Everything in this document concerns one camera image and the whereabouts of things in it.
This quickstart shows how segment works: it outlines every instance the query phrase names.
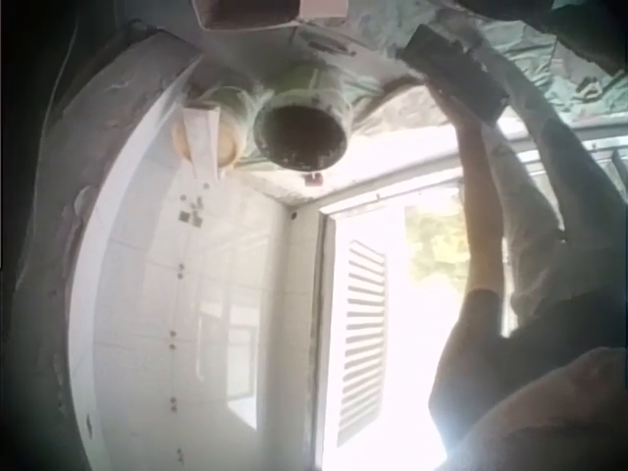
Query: sleeve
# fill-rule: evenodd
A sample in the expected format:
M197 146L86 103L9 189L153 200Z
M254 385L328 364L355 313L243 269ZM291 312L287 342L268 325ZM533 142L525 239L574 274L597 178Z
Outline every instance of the sleeve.
M499 355L501 299L470 291L445 344L429 400L443 444L451 450L504 395L491 359Z

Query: hand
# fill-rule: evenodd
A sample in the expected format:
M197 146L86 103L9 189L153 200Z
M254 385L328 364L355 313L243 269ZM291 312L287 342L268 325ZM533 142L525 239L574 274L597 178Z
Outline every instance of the hand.
M427 83L426 86L430 90L430 94L436 104L439 105L441 111L457 130L477 130L480 128L480 120L467 110L464 105L453 98L443 95L432 84Z

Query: forearm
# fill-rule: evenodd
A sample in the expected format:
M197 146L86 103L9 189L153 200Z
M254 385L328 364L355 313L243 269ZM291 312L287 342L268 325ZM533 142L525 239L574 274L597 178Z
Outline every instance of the forearm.
M491 289L503 294L501 204L478 127L456 131L464 182L464 217L469 244L467 292Z

